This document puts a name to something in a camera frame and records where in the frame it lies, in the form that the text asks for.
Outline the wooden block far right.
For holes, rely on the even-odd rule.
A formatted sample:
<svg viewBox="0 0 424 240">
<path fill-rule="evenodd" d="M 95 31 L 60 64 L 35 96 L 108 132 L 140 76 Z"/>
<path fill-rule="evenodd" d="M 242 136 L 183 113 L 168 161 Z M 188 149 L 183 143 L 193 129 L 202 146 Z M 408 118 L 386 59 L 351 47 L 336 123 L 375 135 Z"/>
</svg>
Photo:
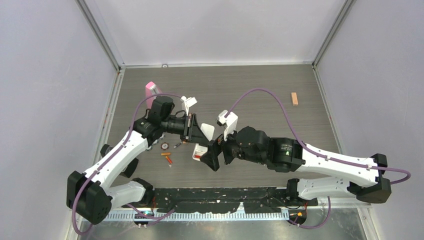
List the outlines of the wooden block far right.
<svg viewBox="0 0 424 240">
<path fill-rule="evenodd" d="M 291 102 L 293 106 L 298 106 L 299 105 L 299 101 L 298 101 L 298 95 L 296 92 L 292 92 L 291 94 Z"/>
</svg>

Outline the grey round chip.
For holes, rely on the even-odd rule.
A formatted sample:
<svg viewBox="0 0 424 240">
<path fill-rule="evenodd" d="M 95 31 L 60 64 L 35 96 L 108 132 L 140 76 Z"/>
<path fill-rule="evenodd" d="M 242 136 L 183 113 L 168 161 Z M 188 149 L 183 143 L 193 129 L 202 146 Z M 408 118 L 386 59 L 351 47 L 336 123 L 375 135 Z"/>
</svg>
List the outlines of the grey round chip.
<svg viewBox="0 0 424 240">
<path fill-rule="evenodd" d="M 146 151 L 150 151 L 155 145 L 157 145 L 159 143 L 159 141 L 158 140 L 155 140 L 154 142 L 152 142 L 151 143 L 151 145 L 150 146 L 148 146 L 147 148 L 146 148 Z"/>
</svg>

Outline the pink metronome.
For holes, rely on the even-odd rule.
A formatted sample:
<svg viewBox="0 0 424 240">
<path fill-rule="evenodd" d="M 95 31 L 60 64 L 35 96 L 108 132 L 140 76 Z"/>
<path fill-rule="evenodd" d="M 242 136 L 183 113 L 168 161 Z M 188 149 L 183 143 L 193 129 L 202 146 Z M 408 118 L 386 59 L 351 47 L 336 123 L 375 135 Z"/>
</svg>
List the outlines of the pink metronome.
<svg viewBox="0 0 424 240">
<path fill-rule="evenodd" d="M 160 93 L 162 93 L 161 89 L 153 81 L 150 81 L 149 83 L 147 83 L 145 85 L 145 97 L 146 98 L 150 97 L 152 95 L 160 94 Z M 147 106 L 148 109 L 150 109 L 152 107 L 153 100 L 155 98 L 156 97 L 154 96 L 154 97 L 151 97 L 151 98 L 146 100 L 146 106 Z"/>
</svg>

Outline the round poker chip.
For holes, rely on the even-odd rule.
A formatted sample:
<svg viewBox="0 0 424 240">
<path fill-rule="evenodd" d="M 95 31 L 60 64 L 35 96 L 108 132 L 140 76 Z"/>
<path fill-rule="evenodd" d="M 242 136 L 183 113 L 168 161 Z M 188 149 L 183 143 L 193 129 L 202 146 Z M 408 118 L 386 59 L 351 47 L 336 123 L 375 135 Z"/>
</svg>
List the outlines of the round poker chip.
<svg viewBox="0 0 424 240">
<path fill-rule="evenodd" d="M 169 148 L 169 144 L 167 142 L 163 142 L 160 147 L 162 150 L 167 150 Z"/>
</svg>

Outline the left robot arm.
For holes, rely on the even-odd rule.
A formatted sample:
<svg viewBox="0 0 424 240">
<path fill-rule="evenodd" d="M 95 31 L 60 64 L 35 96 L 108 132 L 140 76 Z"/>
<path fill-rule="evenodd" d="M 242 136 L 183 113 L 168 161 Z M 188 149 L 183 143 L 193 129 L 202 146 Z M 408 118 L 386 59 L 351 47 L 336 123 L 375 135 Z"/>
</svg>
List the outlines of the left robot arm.
<svg viewBox="0 0 424 240">
<path fill-rule="evenodd" d="M 179 135 L 188 143 L 206 146 L 214 135 L 214 126 L 197 121 L 189 108 L 195 98 L 181 97 L 183 116 L 173 115 L 173 95 L 159 93 L 151 96 L 151 107 L 139 119 L 134 118 L 123 139 L 93 166 L 80 173 L 72 172 L 67 179 L 66 205 L 72 217 L 79 214 L 93 225 L 102 222 L 109 212 L 130 203 L 148 207 L 153 202 L 152 187 L 135 178 L 127 184 L 112 186 L 125 170 L 134 172 L 137 156 L 150 149 L 163 134 Z"/>
</svg>

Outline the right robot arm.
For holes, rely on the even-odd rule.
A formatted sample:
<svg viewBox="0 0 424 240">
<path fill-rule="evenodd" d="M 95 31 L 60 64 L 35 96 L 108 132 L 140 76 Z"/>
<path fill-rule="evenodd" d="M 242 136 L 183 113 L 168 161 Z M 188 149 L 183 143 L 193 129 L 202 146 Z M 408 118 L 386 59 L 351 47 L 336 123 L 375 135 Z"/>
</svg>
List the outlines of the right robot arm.
<svg viewBox="0 0 424 240">
<path fill-rule="evenodd" d="M 193 159 L 217 171 L 220 154 L 226 165 L 240 159 L 278 173 L 324 175 L 316 179 L 289 179 L 285 198 L 291 205 L 322 197 L 356 198 L 365 203 L 382 204 L 392 193 L 390 180 L 383 177 L 387 158 L 380 153 L 366 158 L 342 155 L 292 138 L 269 137 L 264 131 L 247 126 L 227 137 L 221 134 L 207 147 L 197 144 Z"/>
</svg>

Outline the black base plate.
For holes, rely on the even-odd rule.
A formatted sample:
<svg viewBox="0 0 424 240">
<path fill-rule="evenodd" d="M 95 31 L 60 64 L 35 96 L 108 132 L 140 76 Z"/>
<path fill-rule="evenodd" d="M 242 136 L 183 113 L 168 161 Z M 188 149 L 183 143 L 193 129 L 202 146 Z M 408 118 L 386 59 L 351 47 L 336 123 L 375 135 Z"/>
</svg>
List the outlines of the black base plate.
<svg viewBox="0 0 424 240">
<path fill-rule="evenodd" d="M 315 207 L 317 199 L 294 197 L 279 187 L 156 188 L 147 207 L 161 213 L 235 213 L 243 207 L 248 214 L 277 213 L 281 208 Z"/>
</svg>

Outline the white remote control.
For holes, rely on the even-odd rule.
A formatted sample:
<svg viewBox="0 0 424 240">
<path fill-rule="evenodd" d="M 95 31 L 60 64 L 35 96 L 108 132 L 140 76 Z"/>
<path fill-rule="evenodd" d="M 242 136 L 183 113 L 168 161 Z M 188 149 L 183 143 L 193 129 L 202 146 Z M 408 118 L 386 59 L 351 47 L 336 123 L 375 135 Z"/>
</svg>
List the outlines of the white remote control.
<svg viewBox="0 0 424 240">
<path fill-rule="evenodd" d="M 195 161 L 200 161 L 201 156 L 207 152 L 207 146 L 213 138 L 214 131 L 215 127 L 206 123 L 195 126 L 191 135 L 191 142 L 195 143 L 192 152 L 192 158 Z"/>
</svg>

